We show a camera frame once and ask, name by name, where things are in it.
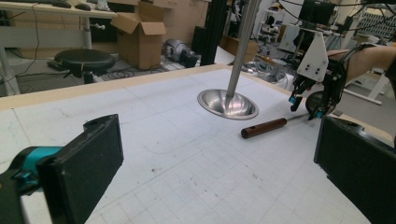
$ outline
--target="metal pole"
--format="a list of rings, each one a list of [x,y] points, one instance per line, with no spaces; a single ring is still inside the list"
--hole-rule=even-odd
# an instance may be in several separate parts
[[[248,46],[248,41],[250,40],[251,31],[253,30],[254,21],[256,19],[256,14],[259,9],[261,0],[250,0],[247,7],[247,13],[244,13],[244,21],[241,34],[241,39],[239,41],[238,51],[235,55],[235,60],[233,62],[233,71],[231,72],[230,83],[227,89],[227,98],[233,99],[235,94],[236,84],[238,84],[238,78],[241,73],[242,64],[244,62],[245,53]]]
[[[248,5],[249,5],[249,0],[241,0],[243,2],[244,9],[242,11],[242,18],[239,24],[238,28],[238,34],[236,35],[237,38],[241,38],[242,31],[243,31],[243,24],[245,24],[246,19],[247,19],[247,14],[248,14]]]
[[[83,17],[82,22],[84,27],[84,47],[86,49],[92,49],[90,18]]]

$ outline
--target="white table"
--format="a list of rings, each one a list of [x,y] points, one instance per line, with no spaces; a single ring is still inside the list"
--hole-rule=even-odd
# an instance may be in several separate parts
[[[319,119],[240,136],[305,113],[290,112],[288,91],[242,75],[236,92],[260,110],[250,120],[198,104],[230,75],[211,65],[0,98],[0,173],[26,147],[64,146],[85,121],[119,114],[125,160],[87,223],[369,223],[313,163]],[[42,193],[23,201],[33,224],[50,223]]]
[[[33,11],[36,13],[52,13],[62,15],[75,15],[82,18],[83,30],[60,30],[60,29],[35,29],[15,26],[0,26],[0,62],[3,66],[3,74],[0,77],[5,81],[7,95],[20,94],[16,78],[9,66],[5,48],[36,48],[37,38],[40,47],[44,48],[92,48],[91,28],[89,17],[111,19],[116,17],[114,12],[107,11],[84,11],[74,7],[62,8],[51,5],[0,2],[1,10]]]
[[[363,100],[366,100],[368,102],[374,103],[376,105],[382,105],[381,101],[376,100],[375,98],[378,96],[378,94],[384,90],[384,87],[389,83],[389,79],[387,77],[385,77],[385,72],[382,69],[373,69],[374,71],[380,73],[380,77],[378,79],[378,81],[375,83],[375,85],[373,86],[373,88],[370,90],[370,93],[365,96],[359,93],[356,93],[354,91],[350,91],[348,89],[344,89],[344,92],[349,93],[351,95],[354,95],[356,97],[359,97]],[[348,84],[354,84],[354,80],[349,81]]]

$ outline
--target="chair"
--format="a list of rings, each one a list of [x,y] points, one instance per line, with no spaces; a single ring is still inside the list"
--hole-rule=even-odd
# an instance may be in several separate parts
[[[110,54],[97,49],[64,50],[55,55],[54,61],[62,68],[70,70],[68,75],[84,77],[84,84],[93,83],[93,76],[105,74],[115,64]]]

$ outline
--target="metal shaft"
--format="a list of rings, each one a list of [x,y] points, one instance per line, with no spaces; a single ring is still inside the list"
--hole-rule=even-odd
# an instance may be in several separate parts
[[[261,0],[250,0],[250,3],[247,7],[247,13],[243,13],[245,18],[242,19],[244,23],[241,23],[241,26],[243,26],[241,39],[239,41],[238,51],[236,52],[235,60],[233,62],[233,71],[231,72],[230,83],[228,85],[226,94],[227,98],[230,100],[233,99],[233,95],[235,94],[236,85],[238,84],[238,78],[241,73],[248,41],[251,36],[251,31],[253,30],[253,25],[260,2]]]
[[[309,113],[302,114],[302,115],[297,115],[297,116],[294,116],[294,117],[291,117],[291,118],[287,119],[287,121],[292,121],[294,119],[300,119],[300,118],[303,118],[303,117],[307,117],[308,115],[309,115]]]

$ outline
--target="black plastic part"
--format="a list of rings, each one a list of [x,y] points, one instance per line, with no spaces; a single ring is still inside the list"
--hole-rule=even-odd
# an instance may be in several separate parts
[[[97,49],[67,49],[55,55],[54,61],[73,71],[103,71],[111,68],[115,60],[110,54]]]
[[[393,93],[396,97],[396,58],[393,60],[392,64],[388,68],[385,77],[389,78],[389,82],[393,88]]]
[[[335,105],[322,105],[323,93],[323,91],[316,91],[306,98],[305,108],[309,114],[315,114],[318,111],[318,108],[322,106],[324,108],[322,112],[326,115],[334,111]]]
[[[203,26],[195,26],[194,36],[192,37],[191,49],[197,53],[202,54],[205,48],[206,28]]]
[[[84,10],[84,11],[91,11],[91,7],[89,5],[83,4],[83,3],[76,5],[75,8]]]
[[[66,1],[54,1],[52,2],[53,7],[64,7],[64,8],[71,8],[72,5]]]
[[[180,55],[180,64],[184,65],[186,68],[195,67],[197,64],[198,58],[195,56],[195,53],[190,50],[183,49]]]
[[[36,165],[53,223],[84,223],[123,162],[117,115],[91,120],[84,130]]]
[[[221,40],[226,19],[227,1],[216,0],[210,4],[206,38],[201,57],[201,66],[215,63],[216,51]]]
[[[371,223],[396,223],[396,150],[350,121],[322,118],[314,162]]]
[[[303,97],[296,97],[294,104],[290,107],[290,111],[294,112],[298,109],[300,102],[303,100]]]
[[[21,204],[22,192],[17,179],[12,177],[22,168],[26,157],[36,147],[28,147],[21,151],[12,161],[9,168],[0,174],[0,223],[26,223]]]
[[[84,74],[84,84],[92,84],[93,83],[93,74],[86,73]]]

